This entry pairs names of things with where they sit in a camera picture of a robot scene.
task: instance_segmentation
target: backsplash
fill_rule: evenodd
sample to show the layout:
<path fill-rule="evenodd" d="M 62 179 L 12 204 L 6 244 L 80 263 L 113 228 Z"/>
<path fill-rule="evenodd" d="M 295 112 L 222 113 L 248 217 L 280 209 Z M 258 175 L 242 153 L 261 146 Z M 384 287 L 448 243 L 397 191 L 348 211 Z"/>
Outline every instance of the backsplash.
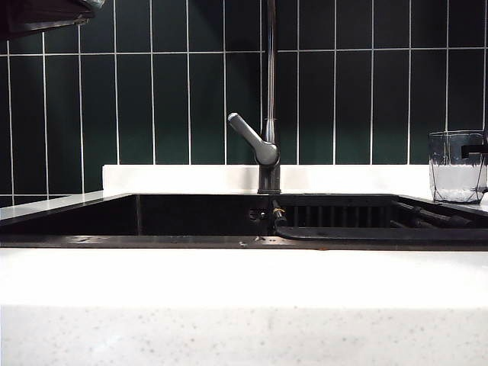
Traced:
<path fill-rule="evenodd" d="M 101 189 L 105 164 L 253 164 L 265 0 L 108 0 L 0 43 L 0 207 Z M 277 0 L 282 164 L 426 164 L 481 129 L 486 0 Z"/>

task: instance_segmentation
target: chrome faucet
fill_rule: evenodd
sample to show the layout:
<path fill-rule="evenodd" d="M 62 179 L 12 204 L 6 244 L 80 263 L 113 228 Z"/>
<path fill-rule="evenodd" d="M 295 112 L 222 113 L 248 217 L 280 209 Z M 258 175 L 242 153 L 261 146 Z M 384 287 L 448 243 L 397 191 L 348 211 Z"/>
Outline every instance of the chrome faucet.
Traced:
<path fill-rule="evenodd" d="M 276 2 L 268 0 L 268 117 L 262 128 L 262 138 L 237 114 L 229 114 L 229 125 L 254 149 L 259 164 L 258 193 L 279 194 L 280 151 L 276 126 Z"/>

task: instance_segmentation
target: faucet handle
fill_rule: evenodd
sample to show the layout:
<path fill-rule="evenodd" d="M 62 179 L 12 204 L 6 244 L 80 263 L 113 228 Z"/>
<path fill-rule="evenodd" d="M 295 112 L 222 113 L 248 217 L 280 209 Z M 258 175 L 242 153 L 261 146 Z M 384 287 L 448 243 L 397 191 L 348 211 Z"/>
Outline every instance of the faucet handle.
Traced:
<path fill-rule="evenodd" d="M 278 162 L 278 148 L 264 141 L 237 113 L 229 114 L 229 125 L 254 149 L 256 160 L 260 165 L 275 165 Z"/>

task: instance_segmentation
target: quartz countertop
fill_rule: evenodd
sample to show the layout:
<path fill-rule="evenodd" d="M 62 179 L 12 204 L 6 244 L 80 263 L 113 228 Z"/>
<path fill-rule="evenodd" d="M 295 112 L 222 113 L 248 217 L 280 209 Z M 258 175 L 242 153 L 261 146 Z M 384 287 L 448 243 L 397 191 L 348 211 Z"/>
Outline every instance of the quartz countertop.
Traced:
<path fill-rule="evenodd" d="M 2 361 L 486 365 L 488 252 L 0 249 Z"/>

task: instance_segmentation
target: kitchen sink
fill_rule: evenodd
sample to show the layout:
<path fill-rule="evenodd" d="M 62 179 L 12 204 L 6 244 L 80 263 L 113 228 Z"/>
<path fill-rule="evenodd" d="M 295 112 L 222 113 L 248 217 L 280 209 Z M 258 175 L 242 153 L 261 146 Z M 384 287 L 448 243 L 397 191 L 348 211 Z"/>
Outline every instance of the kitchen sink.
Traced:
<path fill-rule="evenodd" d="M 392 194 L 131 194 L 0 221 L 2 246 L 48 241 L 484 250 L 488 213 Z"/>

